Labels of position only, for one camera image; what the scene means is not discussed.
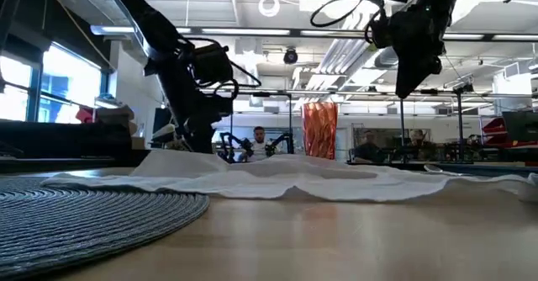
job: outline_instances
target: white cloth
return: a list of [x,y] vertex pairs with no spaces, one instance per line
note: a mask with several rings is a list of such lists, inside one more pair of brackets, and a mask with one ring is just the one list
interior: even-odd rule
[[219,194],[227,198],[274,199],[291,189],[328,200],[397,201],[473,189],[501,189],[525,201],[538,200],[534,178],[507,175],[478,179],[401,171],[390,167],[348,166],[331,160],[277,155],[263,161],[228,164],[215,155],[184,151],[153,151],[130,174],[78,178],[60,174],[45,186],[91,188],[130,186],[155,192],[171,189],[185,193]]

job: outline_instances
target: wooden table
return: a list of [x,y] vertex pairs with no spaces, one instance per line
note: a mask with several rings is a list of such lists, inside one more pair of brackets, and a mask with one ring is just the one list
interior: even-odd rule
[[538,207],[501,192],[406,204],[215,198],[186,228],[58,279],[533,280],[536,261]]

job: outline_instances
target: person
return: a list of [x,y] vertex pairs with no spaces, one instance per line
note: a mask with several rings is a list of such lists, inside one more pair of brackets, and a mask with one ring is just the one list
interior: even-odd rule
[[435,160],[435,145],[425,140],[425,135],[422,130],[413,130],[410,146],[414,148],[411,154],[413,159],[421,161]]
[[354,150],[355,163],[382,162],[376,136],[371,130],[364,132],[365,142]]
[[254,143],[252,143],[252,156],[247,156],[246,151],[244,151],[240,157],[240,162],[256,162],[267,158],[266,154],[266,130],[257,126],[254,128]]

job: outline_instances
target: orange patterned fabric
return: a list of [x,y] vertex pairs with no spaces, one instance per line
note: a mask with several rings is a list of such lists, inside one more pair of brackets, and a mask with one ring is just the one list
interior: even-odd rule
[[306,103],[303,106],[304,149],[307,156],[335,159],[336,103]]

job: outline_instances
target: gray placemat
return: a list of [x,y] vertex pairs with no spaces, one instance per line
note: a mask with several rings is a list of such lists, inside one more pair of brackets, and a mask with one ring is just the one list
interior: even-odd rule
[[0,279],[92,261],[188,225],[201,194],[42,188],[43,178],[0,178]]

